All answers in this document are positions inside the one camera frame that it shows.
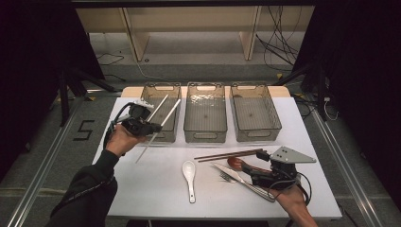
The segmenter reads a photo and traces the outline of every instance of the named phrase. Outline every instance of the silver utensil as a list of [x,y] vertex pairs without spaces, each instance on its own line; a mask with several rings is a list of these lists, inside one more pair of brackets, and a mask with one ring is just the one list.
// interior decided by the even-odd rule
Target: silver utensil
[[189,190],[189,202],[195,202],[195,192],[194,192],[194,178],[195,178],[195,164],[191,161],[186,161],[183,163],[183,175],[188,182]]
[[231,177],[232,179],[242,183],[243,185],[247,186],[249,189],[251,189],[254,193],[256,193],[257,195],[259,195],[260,197],[262,197],[263,199],[267,200],[267,201],[271,201],[271,202],[275,202],[274,196],[269,194],[266,191],[262,191],[261,189],[256,188],[255,186],[245,182],[239,175],[238,173],[236,173],[234,170],[226,167],[226,166],[222,166],[220,164],[217,163],[212,163],[215,167],[217,167],[221,172],[227,174],[227,176]]

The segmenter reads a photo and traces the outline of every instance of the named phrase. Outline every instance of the white ceramic spoon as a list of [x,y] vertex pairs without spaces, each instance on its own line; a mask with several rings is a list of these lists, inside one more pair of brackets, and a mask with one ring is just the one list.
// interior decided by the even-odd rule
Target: white ceramic spoon
[[195,164],[191,161],[186,161],[183,163],[183,175],[188,181],[189,188],[189,202],[195,202],[195,192],[194,192],[194,178],[195,178]]

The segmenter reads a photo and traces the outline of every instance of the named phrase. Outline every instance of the white table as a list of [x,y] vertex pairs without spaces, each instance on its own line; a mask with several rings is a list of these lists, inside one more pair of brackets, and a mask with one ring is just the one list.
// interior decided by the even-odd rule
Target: white table
[[[114,104],[111,119],[133,98],[120,97]],[[141,160],[138,156],[145,145],[138,145],[122,157],[115,167],[118,192],[109,216],[144,219],[269,219],[287,218],[288,214],[278,202],[265,201],[240,183],[227,183],[219,177],[219,171],[209,162],[198,163],[194,157],[263,148],[273,153],[280,146],[293,148],[316,158],[314,164],[297,164],[297,170],[311,181],[313,197],[308,205],[315,219],[341,218],[340,209],[324,177],[304,122],[292,97],[274,97],[273,102],[283,128],[275,141],[262,143],[238,143],[235,139],[230,102],[227,98],[227,139],[224,144],[186,144],[183,134],[185,99],[183,98],[178,122],[177,140],[170,145],[150,146]],[[102,151],[100,141],[94,162]],[[270,168],[270,163],[255,156],[243,157],[253,166]],[[196,202],[190,203],[182,165],[190,160],[196,165],[194,182]],[[228,166],[225,160],[215,161]],[[240,173],[250,181],[245,173]],[[303,186],[308,191],[307,182]]]

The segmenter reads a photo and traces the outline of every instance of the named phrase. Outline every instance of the black sleeve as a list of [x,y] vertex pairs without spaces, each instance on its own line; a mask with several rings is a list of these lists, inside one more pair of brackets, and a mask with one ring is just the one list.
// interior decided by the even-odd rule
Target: black sleeve
[[104,226],[115,193],[118,157],[103,150],[94,165],[79,170],[46,226]]

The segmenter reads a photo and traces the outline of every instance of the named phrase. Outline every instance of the human hand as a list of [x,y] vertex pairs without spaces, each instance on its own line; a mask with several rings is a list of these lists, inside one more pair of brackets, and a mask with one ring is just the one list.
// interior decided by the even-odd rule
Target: human hand
[[298,185],[293,185],[291,188],[283,191],[270,189],[269,192],[298,226],[318,226],[307,210],[304,193]]
[[114,131],[109,138],[106,150],[114,153],[117,157],[121,157],[121,155],[135,147],[135,145],[147,140],[145,136],[133,136],[120,124],[115,125]]

